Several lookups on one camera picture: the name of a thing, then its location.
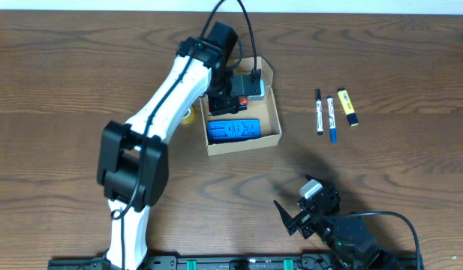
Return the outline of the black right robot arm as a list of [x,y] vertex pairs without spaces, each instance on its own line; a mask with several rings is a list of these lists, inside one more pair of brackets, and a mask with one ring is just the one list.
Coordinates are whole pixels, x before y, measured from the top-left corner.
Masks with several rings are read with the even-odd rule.
[[310,175],[299,189],[300,212],[291,216],[274,204],[287,233],[304,239],[316,235],[332,251],[343,269],[403,269],[398,259],[377,243],[360,217],[339,217],[341,197],[335,184]]

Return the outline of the yellow tape roll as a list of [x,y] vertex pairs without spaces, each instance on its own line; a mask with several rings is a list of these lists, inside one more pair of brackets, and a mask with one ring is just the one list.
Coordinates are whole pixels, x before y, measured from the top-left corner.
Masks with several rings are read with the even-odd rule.
[[192,123],[195,120],[196,112],[194,106],[190,106],[188,110],[185,112],[182,120],[180,121],[181,125],[187,125]]

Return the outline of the brown cardboard box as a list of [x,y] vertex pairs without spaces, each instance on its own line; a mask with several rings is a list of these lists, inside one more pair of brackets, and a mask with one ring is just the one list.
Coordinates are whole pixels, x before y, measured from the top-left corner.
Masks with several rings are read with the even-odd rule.
[[[208,156],[260,149],[278,144],[282,129],[272,89],[273,70],[261,56],[257,57],[257,68],[261,69],[261,79],[264,81],[266,93],[262,100],[250,100],[247,110],[240,111],[237,114],[212,116],[208,110],[208,98],[199,99]],[[261,137],[237,142],[212,142],[209,140],[209,122],[240,119],[258,119],[260,121]]]

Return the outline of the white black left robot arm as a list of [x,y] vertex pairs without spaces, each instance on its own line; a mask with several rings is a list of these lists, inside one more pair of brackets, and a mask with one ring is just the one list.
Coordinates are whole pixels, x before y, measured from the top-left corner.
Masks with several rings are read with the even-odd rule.
[[109,269],[138,269],[145,261],[147,219],[169,177],[168,144],[191,105],[209,98],[218,115],[243,110],[233,93],[227,61],[239,38],[222,22],[207,37],[180,43],[172,70],[147,104],[124,124],[110,121],[101,137],[97,182],[104,188],[112,221]]

